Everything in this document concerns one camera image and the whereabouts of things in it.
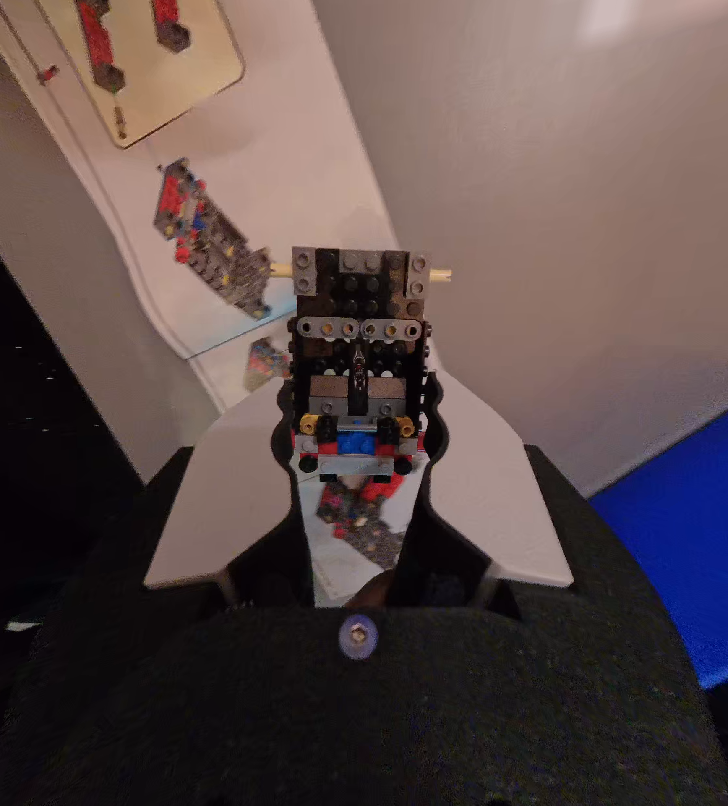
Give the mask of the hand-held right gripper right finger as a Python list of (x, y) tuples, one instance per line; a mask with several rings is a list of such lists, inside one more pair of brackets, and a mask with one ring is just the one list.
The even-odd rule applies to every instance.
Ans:
[(513, 582), (573, 574), (522, 439), (438, 370), (423, 402), (428, 456), (394, 577), (395, 606), (513, 606)]

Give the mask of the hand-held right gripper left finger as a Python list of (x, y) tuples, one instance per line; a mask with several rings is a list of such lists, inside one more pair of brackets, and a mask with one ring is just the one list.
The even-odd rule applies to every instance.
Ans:
[(229, 605), (270, 576), (315, 601), (293, 447), (290, 382), (272, 380), (199, 439), (144, 578), (150, 590), (213, 584)]

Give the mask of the black and red lego car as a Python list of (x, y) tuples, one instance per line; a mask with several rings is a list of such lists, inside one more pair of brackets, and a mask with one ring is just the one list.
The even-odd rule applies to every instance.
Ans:
[(425, 251), (294, 247), (290, 429), (298, 469), (323, 482), (387, 484), (423, 441), (432, 284), (451, 281)]

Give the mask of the white lego instruction booklet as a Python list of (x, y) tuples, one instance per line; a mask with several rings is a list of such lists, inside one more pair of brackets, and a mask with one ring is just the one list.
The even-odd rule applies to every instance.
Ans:
[(270, 294), (282, 314), (230, 338), (244, 316), (199, 301), (196, 281), (173, 269), (142, 215), (159, 160), (191, 158), (222, 210), (276, 258), (297, 245), (396, 240), (311, 2), (220, 6), (240, 35), (240, 83), (126, 150), (110, 145), (85, 109), (78, 79), (61, 63), (73, 46), (59, 45), (38, 2), (0, 2), (0, 54), (107, 222), (149, 320), (223, 415), (259, 389), (242, 382), (249, 345), (288, 336), (290, 281), (276, 280)]

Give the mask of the blue panel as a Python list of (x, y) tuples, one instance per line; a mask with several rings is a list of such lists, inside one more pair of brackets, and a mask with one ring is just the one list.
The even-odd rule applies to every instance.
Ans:
[(728, 681), (728, 411), (592, 506), (658, 591), (704, 689)]

